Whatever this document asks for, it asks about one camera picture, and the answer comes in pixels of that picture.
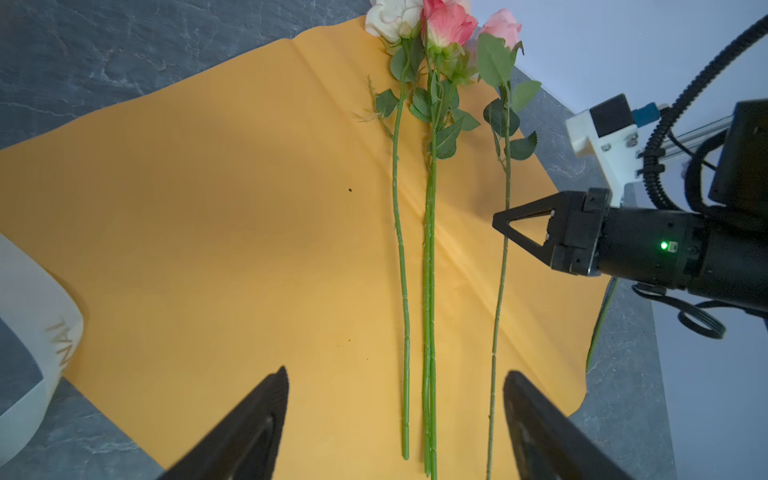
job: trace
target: white wall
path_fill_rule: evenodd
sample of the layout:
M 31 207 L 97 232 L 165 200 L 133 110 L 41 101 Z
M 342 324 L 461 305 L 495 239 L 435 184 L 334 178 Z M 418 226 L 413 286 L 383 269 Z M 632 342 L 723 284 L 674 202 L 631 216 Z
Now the white wall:
M 633 108 L 672 104 L 722 48 L 768 13 L 766 0 L 473 0 L 481 24 L 502 7 L 523 24 L 526 55 L 518 56 L 518 67 L 575 112 L 620 93 Z M 737 101 L 754 98 L 768 98 L 768 39 L 725 70 L 674 131 L 718 120 L 732 114 Z M 651 129 L 641 133 L 647 138 Z M 662 178 L 683 206 L 680 172 L 678 162 Z M 640 184 L 636 191 L 641 206 L 650 207 Z M 768 478 L 768 332 L 762 321 L 714 310 L 728 328 L 717 341 L 683 327 L 670 307 L 653 308 L 679 480 Z

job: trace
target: rose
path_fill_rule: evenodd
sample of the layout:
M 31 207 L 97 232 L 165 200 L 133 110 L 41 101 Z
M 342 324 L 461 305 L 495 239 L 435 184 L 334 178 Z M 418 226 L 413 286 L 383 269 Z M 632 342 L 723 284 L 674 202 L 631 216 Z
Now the rose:
M 489 33 L 496 38 L 503 38 L 505 45 L 512 49 L 520 42 L 523 25 L 506 8 L 502 8 L 483 25 L 480 33 Z
M 422 0 L 371 0 L 366 31 L 391 44 L 411 35 L 422 14 Z
M 422 20 L 429 46 L 439 49 L 453 44 L 463 46 L 478 26 L 477 18 L 467 12 L 468 0 L 425 0 Z

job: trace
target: green stem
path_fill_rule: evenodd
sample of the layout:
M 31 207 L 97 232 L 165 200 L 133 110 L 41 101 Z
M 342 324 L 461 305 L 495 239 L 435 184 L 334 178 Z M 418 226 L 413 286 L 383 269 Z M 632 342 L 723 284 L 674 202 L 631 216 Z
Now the green stem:
M 395 214 L 395 232 L 397 232 L 397 248 L 400 255 L 400 289 L 402 290 L 402 319 L 404 322 L 404 346 L 402 357 L 402 457 L 408 460 L 410 453 L 410 411 L 411 411 L 411 314 L 408 308 L 408 282 L 406 279 L 406 249 L 402 245 L 402 225 L 400 223 L 400 205 L 397 188 L 397 154 L 400 137 L 400 120 L 402 106 L 406 101 L 406 76 L 400 81 L 400 99 L 397 102 L 397 118 L 395 133 L 392 135 L 392 210 Z
M 506 91 L 507 95 L 502 97 L 509 98 L 509 90 Z M 507 188 L 505 195 L 505 209 L 509 210 L 509 197 L 511 193 L 511 165 L 510 165 L 510 152 L 509 152 L 509 106 L 505 102 L 504 109 L 504 127 L 505 127 L 505 160 L 502 164 L 504 172 L 507 178 Z M 497 138 L 494 134 L 494 142 L 496 143 L 496 151 L 499 152 Z M 492 359 L 491 359 L 491 411 L 488 415 L 488 461 L 485 465 L 485 479 L 491 480 L 491 467 L 493 465 L 493 419 L 496 407 L 496 349 L 498 345 L 498 323 L 502 316 L 502 300 L 504 299 L 504 282 L 507 276 L 507 254 L 509 248 L 509 240 L 504 237 L 504 253 L 502 254 L 502 274 L 501 279 L 498 282 L 498 298 L 496 299 L 496 316 L 493 322 L 493 347 L 492 347 Z
M 598 337 L 600 336 L 600 330 L 603 327 L 603 322 L 608 313 L 608 307 L 611 306 L 611 301 L 616 293 L 616 277 L 612 276 L 608 281 L 608 285 L 605 288 L 605 295 L 603 297 L 603 305 L 600 307 L 600 314 L 598 315 L 598 321 L 594 324 L 594 330 L 592 331 L 592 341 L 589 344 L 589 352 L 587 352 L 587 371 L 592 364 L 592 353 L 595 345 L 598 344 Z
M 439 75 L 438 65 L 433 65 L 434 68 L 429 70 L 428 85 L 433 85 L 433 77 Z M 429 163 L 429 177 L 427 180 L 427 204 L 425 211 L 425 250 L 429 252 L 426 258 L 429 259 L 425 262 L 425 278 L 428 280 L 426 289 L 429 290 L 429 308 L 425 309 L 428 313 L 426 318 L 426 330 L 428 332 L 427 338 L 429 339 L 429 366 L 425 372 L 429 371 L 429 443 L 426 449 L 427 454 L 425 458 L 429 457 L 430 469 L 432 480 L 437 480 L 437 375 L 436 375 L 436 363 L 435 363 L 435 199 L 437 197 L 437 132 L 440 128 L 441 119 L 441 102 L 445 101 L 439 94 L 437 102 L 433 102 L 430 114 L 432 120 L 432 153 L 430 155 L 431 161 Z
M 422 296 L 422 308 L 424 312 L 424 365 L 423 365 L 423 377 L 422 377 L 422 413 L 424 417 L 424 473 L 429 477 L 432 474 L 432 455 L 430 453 L 430 445 L 432 444 L 431 428 L 432 422 L 430 420 L 430 400 L 429 400 L 429 387 L 431 385 L 429 379 L 429 358 L 432 348 L 432 342 L 429 337 L 429 312 L 432 304 L 432 289 L 429 288 L 430 276 L 429 265 L 432 262 L 431 250 L 429 249 L 429 238 L 432 235 L 430 231 L 431 217 L 429 198 L 430 198 L 430 185 L 427 181 L 427 196 L 426 196 L 426 208 L 424 212 L 424 279 L 423 279 L 423 296 Z
M 436 133 L 432 132 L 432 151 L 437 151 Z M 429 265 L 429 420 L 431 422 L 430 452 L 432 453 L 432 480 L 437 480 L 437 375 L 435 373 L 435 198 L 437 196 L 437 158 L 432 157 L 432 168 L 429 171 L 429 183 L 432 185 L 432 194 L 429 198 L 430 209 L 429 222 L 429 252 L 432 262 Z
M 504 165 L 504 159 L 502 158 L 502 148 L 498 146 L 498 135 L 493 129 L 491 129 L 491 133 L 493 134 L 493 144 L 496 146 L 496 158 L 506 173 L 507 167 Z

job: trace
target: white rose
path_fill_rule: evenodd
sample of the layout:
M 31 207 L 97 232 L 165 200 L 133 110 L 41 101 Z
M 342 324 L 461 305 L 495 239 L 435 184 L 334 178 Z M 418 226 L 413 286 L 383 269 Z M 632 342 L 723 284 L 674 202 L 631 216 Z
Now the white rose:
M 396 43 L 407 37 L 422 17 L 423 0 L 371 0 L 366 15 L 366 31 Z

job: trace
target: blue connector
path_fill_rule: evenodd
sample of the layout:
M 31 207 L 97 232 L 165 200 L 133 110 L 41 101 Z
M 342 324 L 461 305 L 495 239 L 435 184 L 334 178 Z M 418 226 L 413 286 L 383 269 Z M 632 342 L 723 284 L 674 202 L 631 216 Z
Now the blue connector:
M 650 103 L 642 108 L 633 110 L 632 118 L 634 118 L 634 123 L 638 127 L 644 127 L 645 125 L 652 124 L 661 118 L 661 113 L 659 112 L 659 107 L 657 107 L 656 104 Z

